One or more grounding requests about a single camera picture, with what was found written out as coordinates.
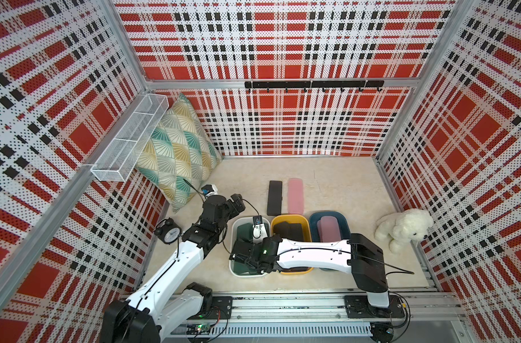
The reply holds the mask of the black pencil case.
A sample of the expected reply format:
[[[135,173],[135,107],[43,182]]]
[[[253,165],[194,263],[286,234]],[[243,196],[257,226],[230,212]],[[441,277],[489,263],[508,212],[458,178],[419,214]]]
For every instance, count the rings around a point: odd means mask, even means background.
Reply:
[[[270,180],[268,187],[267,215],[276,217],[282,213],[283,183]]]
[[[280,222],[274,226],[275,233],[283,239],[291,239],[290,224],[288,222]]]
[[[290,240],[297,241],[297,242],[304,242],[304,234],[303,234],[303,228],[302,225],[299,223],[290,223]]]

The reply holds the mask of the green pencil case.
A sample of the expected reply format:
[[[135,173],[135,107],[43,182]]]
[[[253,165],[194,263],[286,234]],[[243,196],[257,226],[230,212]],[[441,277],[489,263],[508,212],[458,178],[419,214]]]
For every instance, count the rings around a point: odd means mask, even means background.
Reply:
[[[231,271],[236,274],[237,276],[253,276],[253,275],[259,275],[259,273],[255,270],[250,268],[247,264],[243,264],[241,262],[231,261]]]
[[[253,241],[253,223],[246,222],[237,227],[237,239],[246,242]]]

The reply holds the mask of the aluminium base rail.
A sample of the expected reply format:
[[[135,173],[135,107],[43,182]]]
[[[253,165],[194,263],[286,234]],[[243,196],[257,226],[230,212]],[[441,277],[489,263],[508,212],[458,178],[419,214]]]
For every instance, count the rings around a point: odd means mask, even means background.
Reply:
[[[166,322],[181,325],[198,322],[392,322],[460,320],[465,311],[449,293],[400,292],[390,295],[390,307],[379,309],[369,305],[360,292],[306,293],[216,293],[203,307],[200,300],[183,300],[177,295],[161,307],[159,314],[151,310],[129,308],[126,317],[152,319],[154,324]]]

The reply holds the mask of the pink pencil case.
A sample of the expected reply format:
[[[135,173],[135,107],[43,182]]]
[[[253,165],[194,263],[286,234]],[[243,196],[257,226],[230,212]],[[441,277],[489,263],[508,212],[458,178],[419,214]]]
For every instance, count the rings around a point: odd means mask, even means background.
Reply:
[[[322,242],[341,241],[340,227],[335,217],[321,217],[318,222],[318,233]]]
[[[304,188],[303,180],[292,178],[288,180],[288,213],[299,214],[304,213]]]

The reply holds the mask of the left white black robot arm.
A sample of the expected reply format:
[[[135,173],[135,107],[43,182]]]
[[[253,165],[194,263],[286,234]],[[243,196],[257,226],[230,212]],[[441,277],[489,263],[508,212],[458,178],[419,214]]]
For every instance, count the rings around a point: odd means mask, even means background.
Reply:
[[[191,284],[180,299],[169,304],[184,279],[220,243],[227,223],[245,211],[241,194],[230,199],[212,195],[203,202],[198,222],[166,263],[126,300],[113,301],[104,312],[101,342],[161,342],[189,317],[209,312],[210,289]]]

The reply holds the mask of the teal storage tray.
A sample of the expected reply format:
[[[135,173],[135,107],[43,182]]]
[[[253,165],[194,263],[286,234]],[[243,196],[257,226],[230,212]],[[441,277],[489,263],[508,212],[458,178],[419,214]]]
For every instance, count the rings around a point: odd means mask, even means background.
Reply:
[[[322,211],[315,212],[310,216],[309,224],[310,224],[310,233],[312,236],[312,240],[314,242],[321,242],[320,235],[318,233],[318,222],[321,217],[324,216],[332,216],[338,220],[338,224],[340,227],[341,240],[348,240],[350,238],[350,229],[348,226],[348,222],[346,218],[340,213],[335,211]]]

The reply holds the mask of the patterned throw pillow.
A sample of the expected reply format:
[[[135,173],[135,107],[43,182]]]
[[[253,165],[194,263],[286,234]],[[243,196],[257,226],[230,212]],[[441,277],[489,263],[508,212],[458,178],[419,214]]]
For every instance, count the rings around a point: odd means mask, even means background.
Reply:
[[[176,213],[222,160],[191,102],[180,94],[155,127],[135,168],[157,186]]]

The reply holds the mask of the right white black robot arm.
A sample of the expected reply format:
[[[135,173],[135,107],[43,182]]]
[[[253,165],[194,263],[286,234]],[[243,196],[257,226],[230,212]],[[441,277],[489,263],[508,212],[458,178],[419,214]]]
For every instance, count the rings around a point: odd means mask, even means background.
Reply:
[[[357,288],[366,293],[371,307],[386,310],[391,305],[383,250],[362,234],[338,242],[298,242],[278,235],[264,238],[261,243],[238,240],[230,260],[260,274],[296,267],[350,274]]]

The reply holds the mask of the white plush seal toy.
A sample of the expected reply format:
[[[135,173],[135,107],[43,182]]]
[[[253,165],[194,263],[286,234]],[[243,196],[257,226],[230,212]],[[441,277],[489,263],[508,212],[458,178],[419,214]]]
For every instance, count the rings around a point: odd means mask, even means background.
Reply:
[[[390,251],[398,254],[411,242],[426,239],[433,225],[433,218],[428,211],[410,209],[380,218],[376,222],[374,237],[376,240],[385,240],[389,237]]]

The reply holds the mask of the yellow storage tray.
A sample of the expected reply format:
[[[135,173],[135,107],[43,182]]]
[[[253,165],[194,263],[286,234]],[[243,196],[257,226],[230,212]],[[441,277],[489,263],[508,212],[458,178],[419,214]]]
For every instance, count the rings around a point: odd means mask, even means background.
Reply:
[[[299,214],[283,214],[280,216],[275,217],[271,222],[272,227],[272,234],[276,234],[274,230],[274,226],[280,222],[288,222],[290,223],[299,223],[302,225],[303,228],[303,234],[305,238],[305,242],[312,242],[312,237],[310,233],[310,225],[308,223],[308,220],[303,216]]]

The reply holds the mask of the black hook rail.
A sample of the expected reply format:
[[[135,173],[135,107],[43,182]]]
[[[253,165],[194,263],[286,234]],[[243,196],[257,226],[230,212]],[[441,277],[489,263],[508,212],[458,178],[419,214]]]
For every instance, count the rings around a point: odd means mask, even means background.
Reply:
[[[383,80],[351,80],[351,81],[245,81],[246,89],[359,89],[383,88]]]

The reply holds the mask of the white storage tray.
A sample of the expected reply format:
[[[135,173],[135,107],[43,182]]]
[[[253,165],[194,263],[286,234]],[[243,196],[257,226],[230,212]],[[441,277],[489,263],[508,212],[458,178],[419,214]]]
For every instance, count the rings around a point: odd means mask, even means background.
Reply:
[[[233,226],[232,226],[232,236],[231,236],[231,238],[232,238],[232,243],[233,243],[232,246],[234,246],[235,243],[236,243],[237,241],[243,241],[243,240],[238,240],[238,239],[237,239],[237,233],[236,233],[236,231],[237,231],[237,227],[238,227],[238,226],[240,226],[241,224],[245,224],[246,222],[251,222],[251,223],[253,223],[253,218],[252,218],[252,217],[241,217],[241,218],[238,218],[238,219],[233,223]],[[263,219],[263,222],[264,222],[264,226],[265,226],[265,229],[266,229],[266,235],[265,235],[264,238],[266,238],[266,237],[270,236],[270,234],[271,234],[270,223],[269,223],[269,221],[268,221],[267,219]],[[260,273],[259,273],[259,275],[253,275],[253,276],[237,276],[237,275],[234,274],[234,273],[231,271],[231,269],[230,269],[230,267],[231,267],[231,264],[230,264],[231,261],[233,261],[233,260],[230,260],[230,261],[229,261],[229,270],[230,270],[231,274],[234,275],[235,277],[238,277],[238,278],[246,278],[246,279],[247,279],[247,278],[259,278],[259,277],[263,277],[263,274],[260,274]]]

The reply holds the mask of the black alarm clock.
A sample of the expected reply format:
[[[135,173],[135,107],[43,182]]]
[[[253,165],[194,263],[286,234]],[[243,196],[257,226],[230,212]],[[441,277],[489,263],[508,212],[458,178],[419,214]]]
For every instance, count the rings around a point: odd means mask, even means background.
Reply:
[[[173,218],[160,221],[154,230],[154,235],[164,244],[176,242],[182,234],[182,228],[175,223]]]

